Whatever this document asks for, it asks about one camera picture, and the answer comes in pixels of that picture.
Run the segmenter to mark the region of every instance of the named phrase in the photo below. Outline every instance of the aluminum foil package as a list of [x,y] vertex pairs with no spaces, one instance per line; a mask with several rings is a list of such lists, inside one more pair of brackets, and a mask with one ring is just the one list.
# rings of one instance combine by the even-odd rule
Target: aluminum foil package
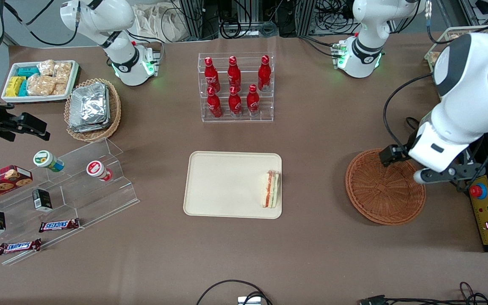
[[108,87],[104,83],[74,89],[69,106],[69,128],[75,133],[110,126]]

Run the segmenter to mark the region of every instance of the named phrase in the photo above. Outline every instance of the table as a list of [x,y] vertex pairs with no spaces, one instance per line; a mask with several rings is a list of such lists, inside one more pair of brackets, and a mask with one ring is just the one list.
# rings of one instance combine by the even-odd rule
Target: table
[[[338,41],[340,37],[326,37]],[[458,298],[460,281],[488,295],[488,253],[467,197],[448,183],[427,186],[422,213],[403,226],[366,220],[345,193],[344,174],[360,151],[393,143],[383,127],[385,99],[427,73],[424,34],[392,35],[368,78],[333,70],[327,56],[298,39],[242,39],[166,46],[160,76],[126,87],[99,47],[11,47],[12,62],[73,59],[80,80],[105,78],[122,99],[111,137],[141,202],[12,266],[0,265],[0,304],[195,304],[209,285],[253,282],[275,304],[354,304],[388,297]],[[275,52],[273,123],[203,124],[197,95],[198,52]],[[438,102],[431,80],[401,91],[388,110],[405,139],[406,116]],[[49,142],[0,139],[0,168],[33,167],[40,149],[62,155],[85,143],[66,131],[63,104],[17,106],[48,123]],[[277,153],[283,159],[283,214],[277,220],[186,216],[189,155],[196,150]],[[239,284],[212,290],[205,304],[236,303]]]

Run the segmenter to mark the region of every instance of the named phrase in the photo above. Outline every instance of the coca-cola bottle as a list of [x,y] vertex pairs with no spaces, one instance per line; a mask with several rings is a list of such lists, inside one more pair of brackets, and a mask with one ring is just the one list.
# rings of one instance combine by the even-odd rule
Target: coca-cola bottle
[[223,116],[223,109],[221,108],[221,104],[219,103],[219,97],[217,97],[214,88],[212,87],[209,87],[207,89],[207,93],[208,108],[212,112],[213,118],[219,119],[221,116]]
[[212,64],[212,58],[205,58],[205,65],[205,78],[207,79],[207,84],[209,87],[212,87],[216,91],[216,93],[218,93],[221,89],[221,86],[219,85],[217,70]]
[[269,64],[269,56],[263,55],[261,58],[261,67],[259,67],[259,81],[257,83],[259,91],[269,91],[271,89],[271,65]]
[[240,118],[242,116],[242,105],[236,87],[229,87],[229,109],[231,110],[232,118]]
[[231,56],[229,58],[229,69],[227,70],[227,75],[229,77],[229,86],[235,87],[236,92],[240,92],[240,68],[236,64],[236,57]]
[[250,91],[246,97],[246,102],[248,104],[248,112],[250,116],[257,116],[259,114],[259,94],[257,93],[257,86],[250,85]]

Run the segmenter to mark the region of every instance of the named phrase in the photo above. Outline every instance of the white bag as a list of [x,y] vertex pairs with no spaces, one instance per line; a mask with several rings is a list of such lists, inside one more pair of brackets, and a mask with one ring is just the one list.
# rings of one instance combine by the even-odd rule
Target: white bag
[[165,42],[180,41],[188,36],[184,15],[170,2],[140,4],[133,6],[135,27],[138,35],[155,37]]

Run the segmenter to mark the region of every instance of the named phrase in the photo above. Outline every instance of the round wicker tray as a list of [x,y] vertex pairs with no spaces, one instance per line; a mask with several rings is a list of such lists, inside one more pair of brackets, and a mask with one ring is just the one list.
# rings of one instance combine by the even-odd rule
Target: round wicker tray
[[[110,83],[110,81],[105,79],[98,79],[98,78],[88,79],[87,81],[78,84],[76,87],[78,88],[78,87],[89,86],[96,82],[104,83],[108,87],[108,97],[109,97],[108,102],[110,103],[110,118],[112,120],[112,123],[107,129],[94,130],[94,131],[89,131],[87,133],[75,133],[68,127],[67,133],[69,133],[71,137],[77,140],[92,142],[92,141],[97,141],[101,138],[105,138],[105,137],[108,138],[116,131],[118,125],[120,124],[120,118],[122,117],[122,106],[120,104],[120,96],[118,96],[116,89]],[[64,120],[67,123],[67,125],[69,125],[70,99],[71,97],[69,96],[67,98],[67,101],[65,102]]]
[[412,221],[424,206],[424,186],[414,181],[417,170],[409,161],[385,167],[370,149],[357,155],[347,167],[346,192],[355,208],[369,220],[383,225]]

